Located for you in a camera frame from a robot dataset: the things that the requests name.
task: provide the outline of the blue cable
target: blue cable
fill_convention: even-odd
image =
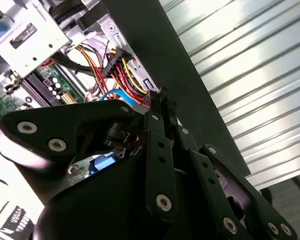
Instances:
[[[122,91],[121,89],[112,89],[108,92],[106,92],[100,99],[99,101],[103,101],[105,100],[105,98],[107,97],[107,95],[109,94],[117,94],[119,95],[121,98],[123,98],[123,100],[126,101],[126,103],[132,107],[135,104],[138,104],[135,100],[131,99],[124,91]]]

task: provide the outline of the screw head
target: screw head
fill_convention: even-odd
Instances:
[[[58,139],[58,138],[51,139],[49,141],[48,145],[49,145],[49,148],[55,152],[62,152],[64,150],[66,150],[66,148],[67,148],[66,142],[61,139]]]
[[[108,26],[108,29],[109,29],[110,32],[114,32],[116,30],[116,27],[114,25],[110,24]]]
[[[34,134],[36,131],[38,131],[37,125],[30,121],[19,122],[16,128],[22,134]]]
[[[290,228],[287,227],[287,225],[285,225],[284,223],[281,223],[281,228],[287,235],[292,236],[292,232],[291,232]]]
[[[157,115],[152,114],[152,118],[155,120],[159,120],[159,117]]]
[[[213,147],[209,147],[209,151],[212,154],[216,154],[217,153],[217,151]]]
[[[185,135],[189,135],[189,131],[185,128],[182,128],[181,131],[185,134]]]
[[[129,108],[126,106],[121,106],[121,110],[125,111],[126,113],[129,112]]]
[[[225,226],[225,228],[232,233],[233,235],[236,235],[238,232],[237,226],[234,223],[234,221],[232,221],[229,217],[225,217],[223,219],[223,225]]]
[[[268,226],[275,235],[279,235],[279,230],[272,222],[268,222]]]
[[[172,209],[172,203],[170,199],[163,194],[156,196],[156,204],[162,211],[165,212],[169,212]]]

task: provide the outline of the corrugated metal panel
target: corrugated metal panel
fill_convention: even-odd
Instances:
[[[300,174],[300,0],[161,0],[258,189]]]

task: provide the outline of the black mechanical arm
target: black mechanical arm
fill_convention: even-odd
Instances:
[[[198,149],[165,91],[150,102],[145,114],[108,100],[1,118],[0,193],[37,220],[34,239],[297,239],[218,146]],[[121,160],[67,186],[71,163],[114,149]]]

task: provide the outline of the yellow wire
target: yellow wire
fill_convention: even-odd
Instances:
[[[133,84],[133,85],[134,85],[141,93],[146,94],[147,92],[146,92],[145,90],[143,90],[141,87],[139,87],[138,84],[136,83],[136,81],[135,81],[135,80],[133,79],[133,77],[131,76],[125,58],[122,57],[121,60],[122,60],[122,62],[123,62],[125,71],[126,71],[126,73],[128,74],[128,77],[129,77],[130,81],[132,82],[132,84]]]

